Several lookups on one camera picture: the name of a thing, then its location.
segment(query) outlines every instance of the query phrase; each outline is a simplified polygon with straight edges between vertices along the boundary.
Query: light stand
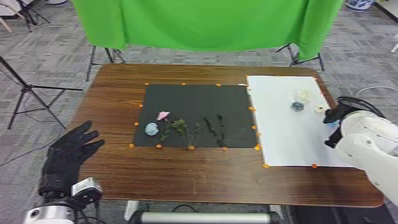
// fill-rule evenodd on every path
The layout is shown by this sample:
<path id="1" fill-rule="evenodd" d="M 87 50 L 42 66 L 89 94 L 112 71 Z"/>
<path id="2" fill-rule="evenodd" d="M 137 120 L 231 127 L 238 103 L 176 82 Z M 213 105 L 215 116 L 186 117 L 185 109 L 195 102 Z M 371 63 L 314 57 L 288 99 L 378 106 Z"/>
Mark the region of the light stand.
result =
<path id="1" fill-rule="evenodd" d="M 71 90 L 71 91 L 83 91 L 83 90 L 81 90 L 81 89 L 74 89 L 74 88 L 62 88 L 62 87 L 51 87 L 51 86 L 35 86 L 35 85 L 30 85 L 30 84 L 25 82 L 21 76 L 18 75 L 18 73 L 16 73 L 16 71 L 14 71 L 14 69 L 12 69 L 12 67 L 10 67 L 10 65 L 9 65 L 9 63 L 7 63 L 7 61 L 3 60 L 3 57 L 2 57 L 2 56 L 0 56 L 0 63 L 2 63 L 2 65 L 3 65 L 3 67 L 7 68 L 7 70 L 9 70 L 9 72 L 10 72 L 12 76 L 14 76 L 14 78 L 16 78 L 16 80 L 18 80 L 19 86 L 21 86 L 21 94 L 19 94 L 19 98 L 18 98 L 18 103 L 16 103 L 16 108 L 14 108 L 14 112 L 12 112 L 12 117 L 10 117 L 10 121 L 9 121 L 9 127 L 7 127 L 7 129 L 10 129 L 10 127 L 12 127 L 12 123 L 14 123 L 14 119 L 16 119 L 16 115 L 18 115 L 18 114 L 23 114 L 23 113 L 28 113 L 28 112 L 33 112 L 33 111 L 42 111 L 42 110 L 48 111 L 48 113 L 49 113 L 51 116 L 53 116 L 55 121 L 58 122 L 62 128 L 65 129 L 65 126 L 64 126 L 64 124 L 62 124 L 62 122 L 60 122 L 60 120 L 58 120 L 58 118 L 57 118 L 57 115 L 53 114 L 53 111 L 51 111 L 49 107 L 51 107 L 51 105 L 53 105 L 53 103 L 55 103 L 55 101 L 57 101 L 57 99 L 58 99 L 58 97 L 60 97 L 60 95 L 64 94 L 64 92 L 65 92 L 67 90 Z M 51 102 L 49 102 L 48 104 L 44 103 L 44 101 L 42 101 L 42 99 L 41 99 L 37 93 L 33 92 L 33 89 L 53 89 L 53 90 L 60 90 L 60 93 L 57 94 L 57 96 L 55 96 L 55 98 L 53 98 L 53 100 L 51 100 Z M 37 108 L 37 109 L 32 109 L 32 110 L 25 110 L 25 111 L 19 111 L 21 102 L 23 102 L 23 97 L 25 97 L 25 94 L 26 94 L 26 93 L 30 93 L 30 95 L 32 95 L 32 97 L 35 98 L 35 100 L 37 100 L 37 102 L 39 102 L 42 108 Z"/>

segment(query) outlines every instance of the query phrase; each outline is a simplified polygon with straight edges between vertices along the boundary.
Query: black glove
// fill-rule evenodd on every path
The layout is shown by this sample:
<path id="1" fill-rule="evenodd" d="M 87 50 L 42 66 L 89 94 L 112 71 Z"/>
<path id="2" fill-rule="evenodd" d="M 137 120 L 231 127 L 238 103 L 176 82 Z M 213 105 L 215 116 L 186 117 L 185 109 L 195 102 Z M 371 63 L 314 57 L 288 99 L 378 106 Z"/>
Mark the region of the black glove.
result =
<path id="1" fill-rule="evenodd" d="M 80 166 L 105 144 L 103 140 L 87 144 L 99 135 L 97 131 L 85 134 L 90 125 L 92 122 L 87 121 L 48 148 L 39 183 L 39 195 L 44 195 L 46 199 L 71 196 L 71 186 L 78 182 Z"/>

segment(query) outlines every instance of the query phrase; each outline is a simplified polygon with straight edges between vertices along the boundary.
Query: backdrop stand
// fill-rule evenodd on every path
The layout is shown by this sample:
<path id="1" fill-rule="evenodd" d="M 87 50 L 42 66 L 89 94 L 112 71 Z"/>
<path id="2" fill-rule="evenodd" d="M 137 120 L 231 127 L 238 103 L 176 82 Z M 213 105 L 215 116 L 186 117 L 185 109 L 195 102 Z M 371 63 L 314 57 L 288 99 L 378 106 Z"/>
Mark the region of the backdrop stand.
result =
<path id="1" fill-rule="evenodd" d="M 0 63 L 2 63 L 5 69 L 9 70 L 9 72 L 10 72 L 12 76 L 14 76 L 14 78 L 16 78 L 16 84 L 21 86 L 21 94 L 19 94 L 19 98 L 18 98 L 18 103 L 16 103 L 16 108 L 14 108 L 14 112 L 12 112 L 12 117 L 10 117 L 10 121 L 9 121 L 7 129 L 10 129 L 10 127 L 12 127 L 14 119 L 16 119 L 16 115 L 18 115 L 18 114 L 25 114 L 25 113 L 28 113 L 28 112 L 42 111 L 42 110 L 48 111 L 49 115 L 53 116 L 55 121 L 58 122 L 62 128 L 65 129 L 65 126 L 64 126 L 64 124 L 62 124 L 62 122 L 60 122 L 60 120 L 58 120 L 57 115 L 53 114 L 53 111 L 51 111 L 49 107 L 51 107 L 51 105 L 53 105 L 53 103 L 55 103 L 55 101 L 57 101 L 57 99 L 58 99 L 58 97 L 60 97 L 60 95 L 64 94 L 64 92 L 65 92 L 67 90 L 71 90 L 71 91 L 83 91 L 83 90 L 81 90 L 81 89 L 74 89 L 74 88 L 62 88 L 62 87 L 51 87 L 51 86 L 35 86 L 35 85 L 30 85 L 30 84 L 25 82 L 21 76 L 18 75 L 18 73 L 16 73 L 16 71 L 14 71 L 14 69 L 12 69 L 10 65 L 9 65 L 9 63 L 7 63 L 7 61 L 3 60 L 3 57 L 0 57 Z M 57 94 L 57 96 L 55 96 L 55 98 L 53 98 L 53 100 L 51 100 L 51 102 L 49 102 L 48 104 L 44 103 L 44 101 L 42 101 L 42 99 L 41 99 L 37 93 L 33 92 L 33 89 L 53 89 L 53 90 L 60 90 L 60 93 Z M 42 107 L 37 108 L 37 109 L 32 109 L 32 110 L 19 111 L 21 102 L 23 102 L 23 97 L 25 97 L 25 94 L 26 94 L 26 93 L 32 95 L 32 97 L 33 97 L 33 99 L 37 100 L 37 102 L 39 102 L 39 104 L 41 104 Z"/>
<path id="2" fill-rule="evenodd" d="M 293 50 L 291 50 L 291 46 L 289 46 L 289 45 L 291 45 L 291 43 L 286 44 L 286 45 L 277 49 L 277 51 L 275 51 L 275 52 L 279 53 L 284 49 L 288 49 L 288 51 L 289 51 L 289 58 L 291 58 L 289 67 L 291 67 L 293 65 L 298 65 L 298 64 L 302 64 L 302 63 L 312 61 L 312 60 L 318 60 L 318 61 L 320 61 L 320 68 L 321 68 L 321 71 L 325 71 L 325 65 L 323 65 L 323 59 L 321 59 L 321 55 L 320 55 L 320 53 L 318 53 L 318 56 L 316 56 L 312 59 L 300 61 L 300 60 L 298 60 L 298 54 L 293 55 Z"/>
<path id="3" fill-rule="evenodd" d="M 110 54 L 110 49 L 105 47 L 105 52 L 106 52 L 110 63 L 112 64 L 115 63 L 115 56 L 117 56 L 119 59 L 121 59 L 121 63 L 126 64 L 126 61 L 124 61 L 122 56 L 121 56 L 121 51 L 119 50 L 112 50 L 112 53 L 113 53 L 113 55 L 112 55 Z M 87 69 L 87 75 L 85 75 L 85 82 L 89 82 L 89 80 L 90 80 L 90 69 L 92 69 L 92 66 L 94 65 L 103 65 L 103 64 L 97 64 L 94 62 L 94 58 L 96 58 L 96 46 L 92 45 L 92 49 L 90 49 L 90 63 L 89 63 L 89 69 Z"/>

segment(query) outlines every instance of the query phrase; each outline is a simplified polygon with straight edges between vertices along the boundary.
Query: metal stand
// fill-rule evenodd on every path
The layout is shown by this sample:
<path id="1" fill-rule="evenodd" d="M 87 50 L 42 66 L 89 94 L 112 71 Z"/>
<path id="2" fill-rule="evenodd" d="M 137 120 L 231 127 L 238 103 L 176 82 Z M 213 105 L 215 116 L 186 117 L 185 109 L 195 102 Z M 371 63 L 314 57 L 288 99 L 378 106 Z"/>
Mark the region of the metal stand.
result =
<path id="1" fill-rule="evenodd" d="M 279 48 L 277 51 L 275 51 L 275 52 L 280 52 L 280 51 L 288 48 L 288 51 L 289 51 L 289 58 L 291 58 L 291 64 L 289 64 L 289 67 L 291 67 L 293 65 L 298 65 L 298 64 L 302 64 L 302 63 L 312 61 L 312 60 L 318 60 L 318 61 L 320 61 L 320 68 L 321 68 L 321 71 L 325 71 L 325 65 L 323 65 L 323 59 L 321 59 L 320 53 L 318 53 L 318 56 L 316 56 L 312 59 L 309 59 L 309 60 L 305 60 L 305 61 L 300 61 L 300 60 L 298 60 L 298 54 L 293 55 L 293 50 L 291 50 L 289 45 L 291 45 L 291 44 L 286 44 L 286 45 L 282 46 L 282 48 Z"/>
<path id="2" fill-rule="evenodd" d="M 110 49 L 105 47 L 105 52 L 106 52 L 106 56 L 108 56 L 108 61 L 113 64 L 115 63 L 115 56 L 121 59 L 121 63 L 126 64 L 126 61 L 122 59 L 121 56 L 121 51 L 119 50 L 112 50 L 113 55 L 110 54 Z M 90 50 L 90 63 L 89 63 L 89 69 L 87 69 L 87 75 L 85 75 L 85 82 L 89 82 L 90 80 L 90 69 L 94 65 L 101 65 L 94 62 L 94 57 L 96 57 L 96 46 L 92 45 L 92 50 Z"/>
<path id="3" fill-rule="evenodd" d="M 58 118 L 57 118 L 57 115 L 53 114 L 53 111 L 51 111 L 49 107 L 51 107 L 51 105 L 53 105 L 53 103 L 55 103 L 55 101 L 57 101 L 57 99 L 58 99 L 58 97 L 60 97 L 60 95 L 64 94 L 64 92 L 65 92 L 67 90 L 71 90 L 71 91 L 83 91 L 83 90 L 81 90 L 81 89 L 74 89 L 74 88 L 62 88 L 62 87 L 51 87 L 51 86 L 35 86 L 35 85 L 30 85 L 30 84 L 25 82 L 25 80 L 21 79 L 21 76 L 18 75 L 18 73 L 16 73 L 16 71 L 14 71 L 14 69 L 12 69 L 10 65 L 9 65 L 9 63 L 7 63 L 7 61 L 3 60 L 3 57 L 0 57 L 0 63 L 2 63 L 2 65 L 3 65 L 3 67 L 7 68 L 10 74 L 12 74 L 14 78 L 16 78 L 16 80 L 18 80 L 18 82 L 19 82 L 19 86 L 21 86 L 21 95 L 19 95 L 19 98 L 18 98 L 18 103 L 16 103 L 16 108 L 14 108 L 14 112 L 12 112 L 12 117 L 10 117 L 10 121 L 9 121 L 9 127 L 7 127 L 7 129 L 10 129 L 10 127 L 12 127 L 14 119 L 16 119 L 16 115 L 18 115 L 18 114 L 23 114 L 23 113 L 28 113 L 28 112 L 33 112 L 33 111 L 42 111 L 42 110 L 48 111 L 48 113 L 49 113 L 51 116 L 53 116 L 55 121 L 58 122 L 62 128 L 65 129 L 65 126 L 64 126 L 64 124 L 62 124 L 62 122 L 60 122 L 60 120 L 58 120 Z M 57 94 L 57 96 L 55 96 L 55 98 L 53 98 L 53 100 L 51 100 L 51 102 L 49 102 L 48 104 L 44 103 L 44 101 L 42 101 L 42 99 L 41 99 L 37 93 L 33 92 L 33 89 L 53 89 L 53 90 L 60 90 L 60 93 Z M 37 109 L 32 109 L 32 110 L 25 110 L 25 111 L 19 111 L 21 102 L 23 102 L 23 97 L 25 97 L 25 94 L 26 94 L 26 93 L 30 93 L 30 95 L 32 95 L 32 97 L 35 98 L 35 100 L 37 100 L 37 102 L 39 102 L 42 108 L 37 108 Z"/>
<path id="4" fill-rule="evenodd" d="M 268 213 L 177 213 L 137 210 L 138 201 L 128 201 L 124 219 L 128 224 L 282 224 L 280 216 Z"/>
<path id="5" fill-rule="evenodd" d="M 33 19 L 33 16 L 30 14 L 28 11 L 33 12 L 35 16 L 41 17 L 41 19 L 46 21 L 46 23 L 49 23 L 46 17 L 39 14 L 39 12 L 33 10 L 33 8 L 26 5 L 26 3 L 21 1 L 21 0 L 16 0 L 18 4 L 19 4 L 19 7 L 21 7 L 21 14 L 25 16 L 25 21 L 26 21 L 26 27 L 28 27 L 28 32 L 32 32 L 32 29 L 30 29 L 30 24 L 33 26 L 37 26 L 37 21 Z"/>

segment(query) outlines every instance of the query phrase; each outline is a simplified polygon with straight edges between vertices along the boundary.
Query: blue object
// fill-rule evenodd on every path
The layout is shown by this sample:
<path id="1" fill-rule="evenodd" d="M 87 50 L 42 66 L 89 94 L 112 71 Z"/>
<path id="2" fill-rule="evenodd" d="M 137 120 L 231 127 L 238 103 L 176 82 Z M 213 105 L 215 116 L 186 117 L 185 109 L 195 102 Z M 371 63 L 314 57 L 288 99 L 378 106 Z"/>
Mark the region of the blue object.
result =
<path id="1" fill-rule="evenodd" d="M 300 102 L 291 103 L 291 108 L 295 110 L 295 112 L 304 110 L 304 104 Z"/>
<path id="2" fill-rule="evenodd" d="M 149 123 L 145 125 L 145 134 L 149 136 L 154 136 L 158 134 L 158 125 L 154 123 Z"/>
<path id="3" fill-rule="evenodd" d="M 346 0 L 346 7 L 353 11 L 364 11 L 369 9 L 371 5 L 375 3 L 375 0 Z"/>

